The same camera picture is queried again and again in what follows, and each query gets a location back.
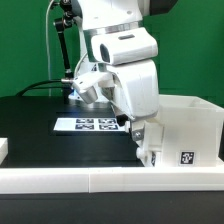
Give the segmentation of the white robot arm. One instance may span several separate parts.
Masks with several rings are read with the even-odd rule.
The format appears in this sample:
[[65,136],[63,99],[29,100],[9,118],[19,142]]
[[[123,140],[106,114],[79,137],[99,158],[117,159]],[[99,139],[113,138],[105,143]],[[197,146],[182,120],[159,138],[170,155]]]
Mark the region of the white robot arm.
[[152,58],[156,40],[142,20],[169,12],[178,0],[72,0],[86,56],[96,71],[74,75],[72,87],[88,104],[101,92],[116,116],[130,124],[132,139],[142,140],[146,120],[157,114],[159,92]]

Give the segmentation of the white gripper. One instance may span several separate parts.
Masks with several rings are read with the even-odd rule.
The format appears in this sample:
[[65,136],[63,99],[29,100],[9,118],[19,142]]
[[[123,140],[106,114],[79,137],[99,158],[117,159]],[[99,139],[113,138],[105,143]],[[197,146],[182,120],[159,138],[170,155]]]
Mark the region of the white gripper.
[[[152,60],[158,54],[156,40],[141,27],[96,35],[91,44],[94,58],[115,77],[111,102],[124,113],[116,117],[118,125],[123,127],[129,118],[155,116],[159,108],[157,71]],[[144,129],[143,120],[131,121],[132,140],[142,140]]]

